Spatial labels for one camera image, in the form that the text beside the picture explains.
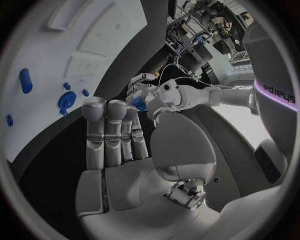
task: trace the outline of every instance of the blue object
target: blue object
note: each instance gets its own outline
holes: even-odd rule
[[[64,87],[66,90],[71,90],[71,85],[68,84],[67,82],[65,82],[65,83],[63,84],[63,87]]]
[[[76,94],[72,91],[68,91],[63,94],[60,99],[58,100],[58,107],[60,108],[60,113],[62,115],[67,115],[67,110],[72,107],[76,100]]]
[[[137,98],[133,99],[133,100],[132,100],[132,104],[133,104],[134,106],[136,106],[136,108],[137,108],[139,111],[141,111],[141,112],[147,110],[147,106],[146,106],[146,104],[144,103],[143,99],[142,99],[140,96],[138,96]]]
[[[23,68],[19,73],[19,78],[23,93],[28,94],[33,89],[33,83],[29,75],[29,70],[27,68]]]
[[[86,96],[86,97],[88,97],[88,96],[90,95],[89,91],[86,90],[86,89],[83,89],[83,90],[82,90],[82,93],[83,93],[83,95]]]
[[[6,121],[7,121],[7,125],[9,127],[11,127],[12,125],[14,125],[14,120],[13,120],[13,117],[11,115],[7,115],[6,116]]]

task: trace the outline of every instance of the machinery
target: machinery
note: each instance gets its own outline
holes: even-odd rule
[[[299,47],[270,7],[27,7],[0,56],[0,185],[22,238],[246,240],[275,231],[299,190],[300,68]],[[220,105],[247,109],[270,138],[253,148]]]

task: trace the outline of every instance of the curved white surface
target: curved white surface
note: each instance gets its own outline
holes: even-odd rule
[[[62,17],[60,11],[66,11],[63,7],[72,4],[68,14],[74,17],[56,19]],[[5,131],[6,158],[13,162],[36,135],[63,117],[58,100],[67,92],[65,82],[77,96],[68,109],[71,112],[86,98],[83,89],[94,94],[114,59],[146,25],[139,0],[43,0],[35,5],[13,32],[0,59],[0,128]],[[29,69],[33,83],[28,94],[22,92],[19,79],[24,68]],[[6,123],[8,114],[12,127]]]

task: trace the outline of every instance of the purple light strip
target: purple light strip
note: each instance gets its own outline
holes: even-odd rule
[[[269,99],[272,99],[273,101],[295,111],[295,112],[299,112],[298,108],[296,106],[293,106],[291,105],[292,103],[288,104],[287,102],[284,102],[281,98],[279,97],[275,97],[274,95],[272,95],[271,93],[267,92],[265,89],[263,89],[258,81],[255,79],[254,80],[254,86],[255,86],[255,89],[257,89],[261,94],[263,94],[264,96],[266,96],[267,98]]]

